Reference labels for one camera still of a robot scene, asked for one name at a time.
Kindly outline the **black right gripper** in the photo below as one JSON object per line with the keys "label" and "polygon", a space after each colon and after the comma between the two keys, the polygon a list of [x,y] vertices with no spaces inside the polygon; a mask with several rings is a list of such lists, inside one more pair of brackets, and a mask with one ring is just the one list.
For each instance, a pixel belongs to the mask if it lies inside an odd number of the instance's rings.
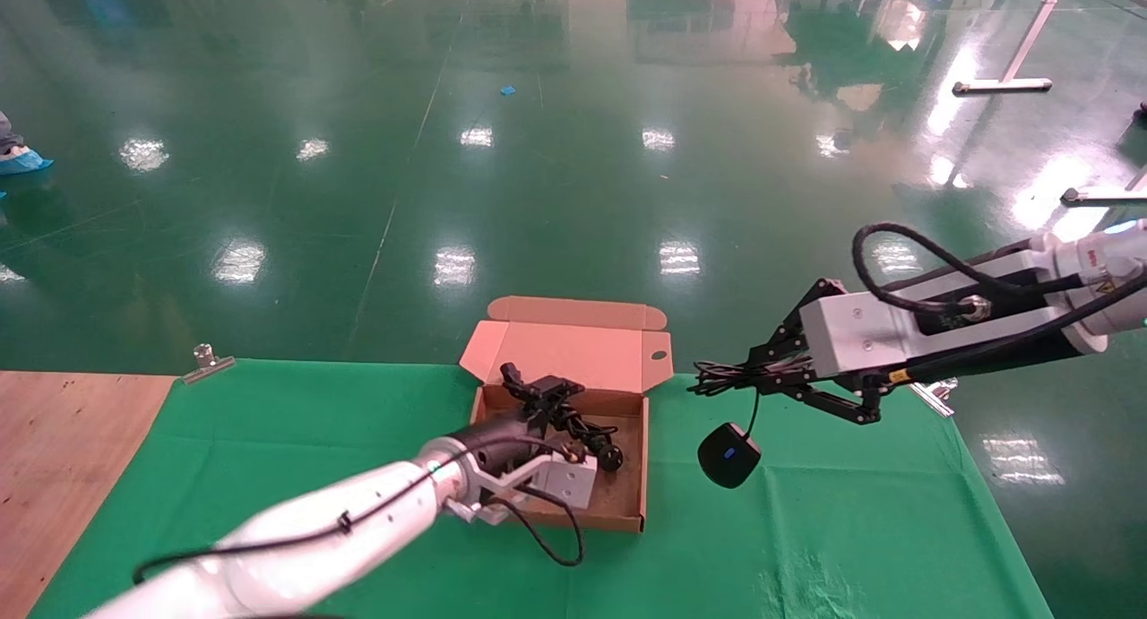
{"label": "black right gripper", "polygon": [[749,350],[746,370],[768,374],[759,379],[760,395],[788,395],[840,420],[871,425],[882,417],[884,395],[910,383],[1004,373],[1092,353],[1092,336],[1078,326],[1044,334],[1020,332],[1015,326],[923,326],[902,342],[902,362],[882,366],[881,373],[820,377],[812,365],[799,310],[841,293],[846,289],[838,280],[817,280],[768,340]]}

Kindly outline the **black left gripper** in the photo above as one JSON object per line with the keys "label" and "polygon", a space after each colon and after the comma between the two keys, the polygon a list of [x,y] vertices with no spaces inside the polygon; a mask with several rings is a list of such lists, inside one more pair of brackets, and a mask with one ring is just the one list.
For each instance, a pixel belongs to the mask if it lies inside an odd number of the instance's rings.
{"label": "black left gripper", "polygon": [[525,383],[520,407],[491,412],[487,417],[452,433],[451,453],[460,455],[462,461],[471,461],[479,472],[505,475],[529,460],[561,450],[557,440],[548,438],[549,425],[570,438],[591,438],[593,428],[569,406],[574,395],[584,392],[582,383],[562,377],[541,377]]}

